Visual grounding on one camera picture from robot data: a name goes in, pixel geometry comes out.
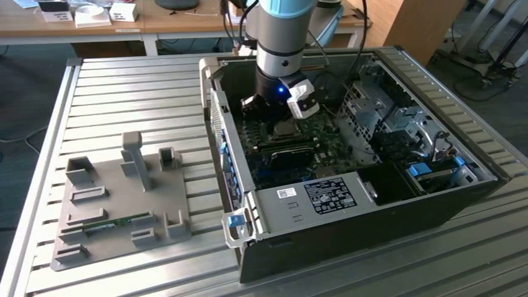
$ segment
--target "slotted metal table surface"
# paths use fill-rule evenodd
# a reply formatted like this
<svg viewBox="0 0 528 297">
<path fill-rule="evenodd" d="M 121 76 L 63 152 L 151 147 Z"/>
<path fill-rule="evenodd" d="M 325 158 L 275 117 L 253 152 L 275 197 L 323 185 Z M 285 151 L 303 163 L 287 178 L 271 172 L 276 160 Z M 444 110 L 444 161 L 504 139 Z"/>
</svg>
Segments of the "slotted metal table surface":
<svg viewBox="0 0 528 297">
<path fill-rule="evenodd" d="M 224 244 L 200 106 L 197 62 L 219 54 L 87 59 L 64 73 L 0 296 L 525 295 L 527 159 L 412 58 L 393 48 L 384 52 L 513 177 L 491 198 L 437 229 L 241 285 L 235 253 Z M 167 146 L 183 153 L 192 239 L 55 272 L 67 160 L 120 158 L 125 131 L 143 132 L 143 153 Z"/>
</svg>

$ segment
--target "floor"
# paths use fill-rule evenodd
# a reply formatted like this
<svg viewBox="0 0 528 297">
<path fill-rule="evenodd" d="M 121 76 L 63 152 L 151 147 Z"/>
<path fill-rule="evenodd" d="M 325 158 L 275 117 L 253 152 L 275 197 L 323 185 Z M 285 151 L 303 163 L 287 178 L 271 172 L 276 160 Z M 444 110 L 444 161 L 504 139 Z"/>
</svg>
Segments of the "floor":
<svg viewBox="0 0 528 297">
<path fill-rule="evenodd" d="M 475 11 L 460 14 L 455 24 L 456 30 L 463 32 L 469 27 L 477 13 L 479 9 L 476 8 Z M 468 49 L 476 49 L 479 39 L 496 20 L 496 16 L 488 16 L 475 35 L 473 42 L 467 46 Z M 500 49 L 515 30 L 515 25 L 505 29 L 491 50 Z M 168 49 L 163 53 L 211 52 L 215 41 L 216 39 L 164 42 L 164 47 Z M 228 50 L 227 44 L 228 40 L 223 39 L 219 44 L 220 51 Z M 527 48 L 528 36 L 524 35 L 509 55 L 509 60 L 515 61 Z M 64 65 L 67 59 L 75 57 L 71 45 L 11 46 L 7 55 L 0 57 L 0 90 L 3 91 L 0 97 L 0 139 L 20 138 L 47 125 Z M 455 65 L 447 59 L 437 60 L 435 64 L 428 65 L 428 69 L 449 88 L 456 80 L 473 74 L 471 70 Z M 487 90 L 480 90 L 479 86 L 477 79 L 468 80 L 460 86 L 460 90 L 476 98 L 484 98 L 489 94 L 503 91 L 500 84 Z M 528 78 L 521 77 L 512 88 L 489 101 L 465 100 L 469 107 L 525 155 L 528 155 L 528 137 L 525 137 L 528 108 L 524 103 L 527 88 Z M 43 139 L 44 132 L 36 134 L 29 141 L 40 148 Z M 3 271 L 15 235 L 13 231 L 3 231 L 3 228 L 16 227 L 37 155 L 24 142 L 0 143 L 0 152 L 0 193 L 3 193 L 0 195 L 0 271 Z"/>
</svg>

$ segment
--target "wooden desk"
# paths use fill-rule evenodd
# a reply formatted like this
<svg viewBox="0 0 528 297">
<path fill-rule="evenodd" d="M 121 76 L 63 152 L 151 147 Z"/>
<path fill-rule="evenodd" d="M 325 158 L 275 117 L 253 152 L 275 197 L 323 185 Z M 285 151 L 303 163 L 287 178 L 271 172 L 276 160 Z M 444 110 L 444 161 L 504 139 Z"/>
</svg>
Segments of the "wooden desk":
<svg viewBox="0 0 528 297">
<path fill-rule="evenodd" d="M 348 1 L 363 10 L 361 0 Z M 425 65 L 464 3 L 464 0 L 367 0 L 373 22 L 367 46 L 400 45 Z"/>
<path fill-rule="evenodd" d="M 196 10 L 173 15 L 153 0 L 136 0 L 135 3 L 139 10 L 136 22 L 113 22 L 112 26 L 77 29 L 73 22 L 47 23 L 37 9 L 23 9 L 13 0 L 0 0 L 0 45 L 141 40 L 147 55 L 156 56 L 157 40 L 227 37 L 219 0 L 200 0 Z M 345 9 L 352 9 L 347 1 L 343 3 Z M 336 33 L 341 46 L 357 46 L 363 21 L 353 15 L 343 17 Z"/>
<path fill-rule="evenodd" d="M 136 0 L 139 17 L 135 22 L 113 22 L 112 26 L 75 28 L 75 22 L 45 22 L 40 9 L 23 9 L 13 0 L 0 0 L 0 37 L 107 35 L 121 30 L 144 31 L 143 0 Z"/>
</svg>

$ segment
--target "circuit board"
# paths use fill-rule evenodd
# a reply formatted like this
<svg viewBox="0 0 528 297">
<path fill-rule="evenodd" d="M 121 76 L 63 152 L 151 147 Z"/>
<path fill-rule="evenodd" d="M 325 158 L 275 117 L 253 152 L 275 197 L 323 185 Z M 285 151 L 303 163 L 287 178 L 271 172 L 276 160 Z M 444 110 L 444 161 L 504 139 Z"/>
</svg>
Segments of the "circuit board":
<svg viewBox="0 0 528 297">
<path fill-rule="evenodd" d="M 359 167 L 327 111 L 304 120 L 237 123 L 241 145 L 257 189 L 353 171 Z"/>
</svg>

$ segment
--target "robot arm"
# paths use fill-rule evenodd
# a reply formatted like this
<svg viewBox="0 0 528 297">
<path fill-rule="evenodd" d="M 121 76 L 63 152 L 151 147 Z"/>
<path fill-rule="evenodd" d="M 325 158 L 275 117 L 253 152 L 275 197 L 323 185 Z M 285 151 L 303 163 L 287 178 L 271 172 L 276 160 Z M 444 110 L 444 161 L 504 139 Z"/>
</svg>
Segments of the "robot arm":
<svg viewBox="0 0 528 297">
<path fill-rule="evenodd" d="M 260 109 L 256 116 L 281 118 L 283 106 L 296 119 L 319 111 L 312 83 L 300 72 L 307 33 L 316 30 L 317 39 L 329 41 L 341 15 L 341 0 L 260 0 L 248 12 L 245 37 L 256 48 L 257 70 L 255 96 L 243 108 Z"/>
</svg>

